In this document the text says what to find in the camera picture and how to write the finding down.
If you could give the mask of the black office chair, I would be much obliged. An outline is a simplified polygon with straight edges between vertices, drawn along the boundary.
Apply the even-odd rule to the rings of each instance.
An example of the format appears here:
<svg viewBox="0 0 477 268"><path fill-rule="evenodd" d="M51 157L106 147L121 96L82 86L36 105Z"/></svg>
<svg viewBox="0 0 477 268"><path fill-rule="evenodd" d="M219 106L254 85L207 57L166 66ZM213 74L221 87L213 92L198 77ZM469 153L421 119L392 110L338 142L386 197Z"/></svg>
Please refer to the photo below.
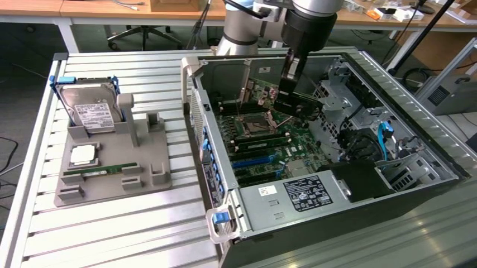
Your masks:
<svg viewBox="0 0 477 268"><path fill-rule="evenodd" d="M125 39L126 37L133 36L135 34L141 34L141 36L142 36L142 51L146 51L147 39L150 38L150 35L159 36L162 39L166 39L170 42L173 42L175 44L178 50L181 50L183 48L182 41L171 35L173 30L171 30L170 26L146 26L146 25L137 26L137 27L127 25L126 31L123 31L122 33L111 34L110 36L107 36L109 48L111 50L117 51L119 48L118 48L118 44L115 43L115 41Z"/></svg>

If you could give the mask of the green motherboard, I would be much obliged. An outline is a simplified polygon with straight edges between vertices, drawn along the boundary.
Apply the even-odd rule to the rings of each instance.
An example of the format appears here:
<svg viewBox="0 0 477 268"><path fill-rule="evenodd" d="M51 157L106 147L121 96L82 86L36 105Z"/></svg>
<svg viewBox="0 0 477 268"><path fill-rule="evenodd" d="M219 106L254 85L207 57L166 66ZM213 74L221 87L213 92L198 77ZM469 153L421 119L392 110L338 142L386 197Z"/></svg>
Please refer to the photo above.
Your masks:
<svg viewBox="0 0 477 268"><path fill-rule="evenodd" d="M246 114L266 113L269 110L272 110L258 106L255 102L238 105L241 108L241 117ZM242 127L235 117L235 103L219 102L215 108L215 119L221 130L225 147L227 149L227 156L238 154L234 151L234 146L243 142L285 137L292 138L293 141L289 145L272 149L264 149L270 153L270 156L274 156L274 161L270 164L242 167L238 169L231 168L234 175L239 170L251 169L259 172L281 170L281 179L289 179L292 177L288 173L286 164L293 160L302 159L312 173L314 173L321 166L330 164L330 156L321 149L321 141L312 134L309 124L301 121L298 118L292 119L288 123L285 123L277 129L276 134L243 137Z"/></svg>

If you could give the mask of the green RAM stick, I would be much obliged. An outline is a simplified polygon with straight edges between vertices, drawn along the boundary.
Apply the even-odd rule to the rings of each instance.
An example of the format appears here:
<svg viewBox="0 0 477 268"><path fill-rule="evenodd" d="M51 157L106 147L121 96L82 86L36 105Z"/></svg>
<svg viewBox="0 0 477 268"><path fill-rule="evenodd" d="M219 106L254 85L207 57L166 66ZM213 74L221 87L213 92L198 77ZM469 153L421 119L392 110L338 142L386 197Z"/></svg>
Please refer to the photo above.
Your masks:
<svg viewBox="0 0 477 268"><path fill-rule="evenodd" d="M111 175L111 174L121 173L123 168L130 168L135 166L138 166L137 162L111 165L111 166L91 167L80 170L64 171L63 176L82 175L83 177L91 177L91 176Z"/></svg>

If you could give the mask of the grey power supply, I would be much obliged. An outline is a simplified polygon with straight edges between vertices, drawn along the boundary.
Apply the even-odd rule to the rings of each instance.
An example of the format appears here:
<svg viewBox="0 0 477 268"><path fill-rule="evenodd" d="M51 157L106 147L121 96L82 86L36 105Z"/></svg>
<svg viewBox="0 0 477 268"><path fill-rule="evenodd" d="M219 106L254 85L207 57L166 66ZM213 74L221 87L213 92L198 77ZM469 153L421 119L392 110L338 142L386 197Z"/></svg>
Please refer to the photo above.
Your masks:
<svg viewBox="0 0 477 268"><path fill-rule="evenodd" d="M332 171L241 189L243 211L254 232L293 226L350 208L352 190Z"/></svg>

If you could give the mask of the white device box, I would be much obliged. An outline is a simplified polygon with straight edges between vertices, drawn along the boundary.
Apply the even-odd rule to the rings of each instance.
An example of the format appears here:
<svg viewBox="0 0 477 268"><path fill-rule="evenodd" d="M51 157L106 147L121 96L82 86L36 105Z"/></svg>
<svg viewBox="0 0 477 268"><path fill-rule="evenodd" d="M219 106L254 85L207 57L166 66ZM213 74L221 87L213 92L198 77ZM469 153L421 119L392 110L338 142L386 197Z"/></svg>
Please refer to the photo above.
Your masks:
<svg viewBox="0 0 477 268"><path fill-rule="evenodd" d="M366 13L377 21L396 20L398 22L424 19L424 14L412 8L378 7L370 9Z"/></svg>

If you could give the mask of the black stand pole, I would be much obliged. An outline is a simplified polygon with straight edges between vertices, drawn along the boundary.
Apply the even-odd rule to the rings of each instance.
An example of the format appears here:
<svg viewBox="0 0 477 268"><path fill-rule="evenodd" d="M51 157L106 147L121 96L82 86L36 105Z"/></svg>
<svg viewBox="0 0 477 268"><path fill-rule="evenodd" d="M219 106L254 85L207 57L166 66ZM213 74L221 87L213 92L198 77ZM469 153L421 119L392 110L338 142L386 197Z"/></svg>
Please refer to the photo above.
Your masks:
<svg viewBox="0 0 477 268"><path fill-rule="evenodd" d="M449 10L452 4L455 3L456 0L447 0L445 4L443 5L441 9L439 10L436 16L433 17L433 19L431 20L429 24L427 25L427 27L424 28L424 30L421 31L420 35L417 36L416 40L412 42L412 44L409 45L409 47L405 50L404 55L401 56L401 58L398 59L398 62L394 65L389 65L388 66L388 72L392 75L396 75L400 68L402 67L404 63L406 62L408 58L410 57L412 53L414 52L414 50L417 49L418 45L421 44L423 40L425 39L428 33L431 32L431 30L435 28L439 20L441 19L443 15L445 14L445 12Z"/></svg>

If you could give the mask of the green graphics card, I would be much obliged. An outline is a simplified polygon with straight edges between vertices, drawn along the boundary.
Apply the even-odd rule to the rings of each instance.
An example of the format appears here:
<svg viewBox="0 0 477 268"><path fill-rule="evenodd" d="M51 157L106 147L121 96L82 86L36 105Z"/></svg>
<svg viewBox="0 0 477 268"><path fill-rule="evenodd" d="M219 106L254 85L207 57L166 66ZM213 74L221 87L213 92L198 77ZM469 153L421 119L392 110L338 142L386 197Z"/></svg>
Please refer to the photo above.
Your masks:
<svg viewBox="0 0 477 268"><path fill-rule="evenodd" d="M304 121L314 121L320 116L324 104L305 93L294 92L288 97L280 96L278 86L264 85L258 89L253 87L249 91L257 105L273 109Z"/></svg>

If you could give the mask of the long black expansion slot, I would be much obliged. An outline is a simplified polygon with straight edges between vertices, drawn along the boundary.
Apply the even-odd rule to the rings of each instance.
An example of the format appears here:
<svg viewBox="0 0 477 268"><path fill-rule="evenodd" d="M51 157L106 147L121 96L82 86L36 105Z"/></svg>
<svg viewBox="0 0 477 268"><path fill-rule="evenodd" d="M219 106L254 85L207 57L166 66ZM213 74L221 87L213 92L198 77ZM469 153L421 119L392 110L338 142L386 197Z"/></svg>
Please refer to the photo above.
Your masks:
<svg viewBox="0 0 477 268"><path fill-rule="evenodd" d="M277 173L266 173L253 176L245 176L238 178L238 184L241 187L249 187L253 185L259 185L273 181L281 180L281 175Z"/></svg>
<svg viewBox="0 0 477 268"><path fill-rule="evenodd" d="M281 170L259 172L257 170L239 170L235 172L238 181L262 181L276 179L281 176Z"/></svg>
<svg viewBox="0 0 477 268"><path fill-rule="evenodd" d="M242 152L238 154L233 154L229 156L230 161L241 161L241 160L247 160L247 159L254 159L258 157L268 157L270 153L266 150L261 151L250 151L250 152Z"/></svg>

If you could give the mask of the grey parts rack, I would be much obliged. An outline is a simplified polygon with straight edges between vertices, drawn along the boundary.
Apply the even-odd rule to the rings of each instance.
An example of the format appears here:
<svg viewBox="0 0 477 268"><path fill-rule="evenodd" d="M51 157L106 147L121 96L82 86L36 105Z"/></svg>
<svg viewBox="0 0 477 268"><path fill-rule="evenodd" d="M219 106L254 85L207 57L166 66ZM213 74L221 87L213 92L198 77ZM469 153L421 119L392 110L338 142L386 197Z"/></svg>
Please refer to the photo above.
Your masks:
<svg viewBox="0 0 477 268"><path fill-rule="evenodd" d="M119 108L125 121L114 124L113 132L88 134L84 127L67 128L67 142L55 189L56 207L119 199L163 191L171 187L171 170L165 120L159 113L149 113L134 119L134 96L119 94ZM91 164L72 165L72 148L95 145L95 159ZM83 177L63 176L64 171L80 170L137 162L121 173Z"/></svg>

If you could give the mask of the CPU socket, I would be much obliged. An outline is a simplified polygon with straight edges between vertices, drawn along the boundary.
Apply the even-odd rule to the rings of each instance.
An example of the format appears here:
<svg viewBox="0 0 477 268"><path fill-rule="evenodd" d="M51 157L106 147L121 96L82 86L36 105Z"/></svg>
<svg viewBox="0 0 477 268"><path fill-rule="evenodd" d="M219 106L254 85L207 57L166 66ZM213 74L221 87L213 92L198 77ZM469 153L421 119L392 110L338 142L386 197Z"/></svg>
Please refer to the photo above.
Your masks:
<svg viewBox="0 0 477 268"><path fill-rule="evenodd" d="M246 114L239 119L243 137L255 137L277 133L266 113Z"/></svg>

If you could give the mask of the wooden desk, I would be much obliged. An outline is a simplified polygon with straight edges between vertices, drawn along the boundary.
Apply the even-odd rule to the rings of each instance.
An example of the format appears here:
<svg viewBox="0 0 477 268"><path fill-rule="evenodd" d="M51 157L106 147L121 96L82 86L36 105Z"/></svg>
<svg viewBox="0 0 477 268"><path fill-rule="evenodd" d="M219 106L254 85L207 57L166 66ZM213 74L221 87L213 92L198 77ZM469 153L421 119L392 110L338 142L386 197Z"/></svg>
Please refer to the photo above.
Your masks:
<svg viewBox="0 0 477 268"><path fill-rule="evenodd" d="M74 25L191 26L201 14L201 11L153 12L147 6L135 11L111 0L0 0L0 23L56 25L71 53L79 52Z"/></svg>
<svg viewBox="0 0 477 268"><path fill-rule="evenodd" d="M336 29L346 30L384 30L398 32L406 29L398 41L401 48L397 49L397 52L390 53L392 59L389 66L394 66L433 18L435 15L425 15L420 21L400 22L394 19L377 21L366 14L350 12L344 8L338 12L334 27ZM451 15L445 14L416 48L413 56L427 64L428 67L441 69L448 65L473 37L477 37L477 25L467 25Z"/></svg>

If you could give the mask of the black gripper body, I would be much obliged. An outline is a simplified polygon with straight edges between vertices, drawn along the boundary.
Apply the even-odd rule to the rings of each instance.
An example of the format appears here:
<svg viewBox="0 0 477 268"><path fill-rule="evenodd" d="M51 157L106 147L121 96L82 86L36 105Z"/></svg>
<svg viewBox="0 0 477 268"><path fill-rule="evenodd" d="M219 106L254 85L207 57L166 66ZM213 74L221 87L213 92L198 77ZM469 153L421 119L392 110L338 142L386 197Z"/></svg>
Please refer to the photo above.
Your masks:
<svg viewBox="0 0 477 268"><path fill-rule="evenodd" d="M281 36L294 53L310 53L325 47L337 18L336 13L320 17L288 10Z"/></svg>

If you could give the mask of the black plastic shroud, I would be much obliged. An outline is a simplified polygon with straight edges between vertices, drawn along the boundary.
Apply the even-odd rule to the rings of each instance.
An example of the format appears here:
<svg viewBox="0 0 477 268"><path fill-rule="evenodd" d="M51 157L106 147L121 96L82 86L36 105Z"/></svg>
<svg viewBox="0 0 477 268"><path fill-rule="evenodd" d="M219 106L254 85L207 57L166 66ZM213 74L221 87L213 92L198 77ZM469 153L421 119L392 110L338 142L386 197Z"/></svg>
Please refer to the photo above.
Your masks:
<svg viewBox="0 0 477 268"><path fill-rule="evenodd" d="M350 190L350 202L380 198L396 193L385 182L372 160L358 159L321 166L317 172L332 170L334 178L342 181Z"/></svg>

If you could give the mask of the metal socket cover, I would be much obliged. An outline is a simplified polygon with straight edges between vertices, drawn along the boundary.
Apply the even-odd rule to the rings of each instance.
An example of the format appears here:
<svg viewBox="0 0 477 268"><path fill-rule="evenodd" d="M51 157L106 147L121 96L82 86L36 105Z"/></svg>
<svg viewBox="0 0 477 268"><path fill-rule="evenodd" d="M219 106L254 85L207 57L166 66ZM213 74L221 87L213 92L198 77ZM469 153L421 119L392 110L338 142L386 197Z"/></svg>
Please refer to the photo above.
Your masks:
<svg viewBox="0 0 477 268"><path fill-rule="evenodd" d="M288 123L296 117L286 115L276 110L269 110L265 115L266 121L272 129L277 130L285 123Z"/></svg>

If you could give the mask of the metal disk bay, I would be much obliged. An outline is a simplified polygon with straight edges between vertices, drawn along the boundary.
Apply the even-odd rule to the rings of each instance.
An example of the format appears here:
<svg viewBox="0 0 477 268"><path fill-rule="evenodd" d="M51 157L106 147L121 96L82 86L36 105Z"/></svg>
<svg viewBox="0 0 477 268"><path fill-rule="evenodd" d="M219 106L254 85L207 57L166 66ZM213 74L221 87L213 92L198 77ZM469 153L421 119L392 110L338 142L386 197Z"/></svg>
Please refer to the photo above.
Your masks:
<svg viewBox="0 0 477 268"><path fill-rule="evenodd" d="M317 120L310 123L312 134L334 138L345 129L377 128L389 110L357 77L309 81L313 96L324 104Z"/></svg>
<svg viewBox="0 0 477 268"><path fill-rule="evenodd" d="M394 160L381 160L376 165L394 191L401 192L421 184L436 182L441 176L418 154Z"/></svg>

